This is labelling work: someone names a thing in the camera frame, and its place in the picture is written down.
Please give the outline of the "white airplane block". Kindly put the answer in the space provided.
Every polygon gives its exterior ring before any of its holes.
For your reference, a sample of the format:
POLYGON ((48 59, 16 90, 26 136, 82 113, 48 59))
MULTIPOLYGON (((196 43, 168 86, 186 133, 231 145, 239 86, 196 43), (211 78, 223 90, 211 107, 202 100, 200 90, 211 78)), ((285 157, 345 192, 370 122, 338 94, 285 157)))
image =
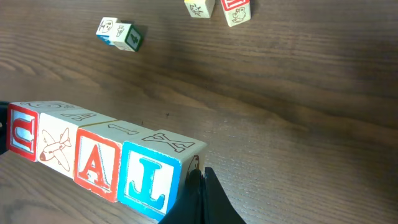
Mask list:
POLYGON ((78 129, 114 120, 87 109, 42 113, 39 117, 37 160, 72 178, 78 129))

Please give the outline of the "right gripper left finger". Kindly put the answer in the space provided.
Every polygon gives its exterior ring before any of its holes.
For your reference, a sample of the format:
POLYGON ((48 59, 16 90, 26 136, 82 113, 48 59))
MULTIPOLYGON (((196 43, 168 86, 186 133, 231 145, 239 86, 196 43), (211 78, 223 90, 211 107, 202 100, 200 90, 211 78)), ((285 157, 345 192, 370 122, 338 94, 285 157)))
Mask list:
POLYGON ((191 171, 181 196, 159 224, 202 223, 201 171, 191 171))

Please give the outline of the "red letter U block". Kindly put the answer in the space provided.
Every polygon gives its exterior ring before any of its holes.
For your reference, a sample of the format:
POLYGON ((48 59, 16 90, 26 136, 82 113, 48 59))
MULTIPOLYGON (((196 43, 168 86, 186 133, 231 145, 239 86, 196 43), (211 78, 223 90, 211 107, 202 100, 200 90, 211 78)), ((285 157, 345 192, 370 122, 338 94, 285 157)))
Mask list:
POLYGON ((76 109, 81 109, 81 107, 63 101, 10 103, 7 107, 7 149, 36 162, 40 114, 76 109))

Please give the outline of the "red letter A block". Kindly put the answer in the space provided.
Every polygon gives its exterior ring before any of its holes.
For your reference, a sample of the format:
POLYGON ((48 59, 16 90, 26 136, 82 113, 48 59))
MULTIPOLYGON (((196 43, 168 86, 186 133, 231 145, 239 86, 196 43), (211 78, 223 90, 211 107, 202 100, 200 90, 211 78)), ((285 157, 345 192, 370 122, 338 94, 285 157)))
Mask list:
POLYGON ((150 131, 121 120, 78 128, 73 180, 107 201, 117 202, 123 143, 150 131))

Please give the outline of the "blue letter block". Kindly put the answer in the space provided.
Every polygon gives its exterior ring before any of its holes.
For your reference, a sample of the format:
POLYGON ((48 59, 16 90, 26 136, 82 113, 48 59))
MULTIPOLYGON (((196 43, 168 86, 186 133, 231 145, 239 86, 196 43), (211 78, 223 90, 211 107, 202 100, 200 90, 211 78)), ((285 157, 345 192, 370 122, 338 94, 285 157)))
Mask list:
POLYGON ((185 180, 202 170, 207 143, 160 129, 123 142, 117 199, 157 221, 173 207, 185 180))

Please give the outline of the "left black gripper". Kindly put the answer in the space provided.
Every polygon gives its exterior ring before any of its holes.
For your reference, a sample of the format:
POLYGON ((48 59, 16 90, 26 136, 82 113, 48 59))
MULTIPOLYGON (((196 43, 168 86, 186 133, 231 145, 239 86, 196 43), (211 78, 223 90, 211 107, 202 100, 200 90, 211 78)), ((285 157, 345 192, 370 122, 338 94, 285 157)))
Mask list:
POLYGON ((0 128, 0 154, 3 154, 7 151, 6 149, 6 135, 7 135, 7 107, 9 105, 8 101, 1 101, 0 105, 0 119, 1 119, 1 128, 0 128))

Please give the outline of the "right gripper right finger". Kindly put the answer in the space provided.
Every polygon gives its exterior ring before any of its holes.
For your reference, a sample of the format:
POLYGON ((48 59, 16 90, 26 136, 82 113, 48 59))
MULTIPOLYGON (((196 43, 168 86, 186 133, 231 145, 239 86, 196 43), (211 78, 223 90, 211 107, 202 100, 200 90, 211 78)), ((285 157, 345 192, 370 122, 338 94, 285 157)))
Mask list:
POLYGON ((205 167, 202 178, 202 217, 205 224, 246 224, 233 208, 214 170, 205 167))

